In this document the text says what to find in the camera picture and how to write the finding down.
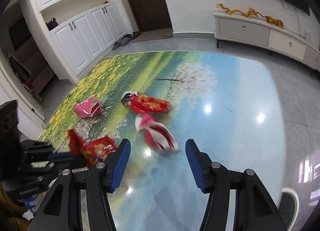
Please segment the yellow jacket forearm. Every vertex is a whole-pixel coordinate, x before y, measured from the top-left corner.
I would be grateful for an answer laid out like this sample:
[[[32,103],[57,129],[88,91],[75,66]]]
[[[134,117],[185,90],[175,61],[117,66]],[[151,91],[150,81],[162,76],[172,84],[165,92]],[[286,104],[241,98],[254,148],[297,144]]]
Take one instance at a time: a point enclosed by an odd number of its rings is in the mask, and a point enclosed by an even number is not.
[[[23,217],[27,212],[24,204],[22,206],[14,204],[7,193],[1,189],[1,228],[0,230],[25,230],[28,231],[31,221]]]

